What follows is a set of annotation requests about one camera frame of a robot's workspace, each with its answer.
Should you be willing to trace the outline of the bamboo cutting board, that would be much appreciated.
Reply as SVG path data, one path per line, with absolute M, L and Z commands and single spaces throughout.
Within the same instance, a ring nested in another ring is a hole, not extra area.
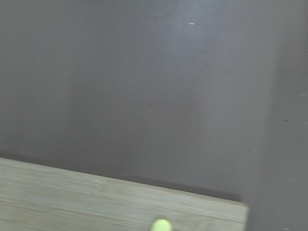
M 240 202 L 10 159 L 0 161 L 3 231 L 243 231 Z

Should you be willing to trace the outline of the yellow plastic knife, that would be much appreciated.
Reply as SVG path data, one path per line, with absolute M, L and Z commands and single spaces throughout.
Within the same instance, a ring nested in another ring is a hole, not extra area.
M 172 224 L 167 219 L 157 219 L 151 224 L 150 231 L 172 231 Z

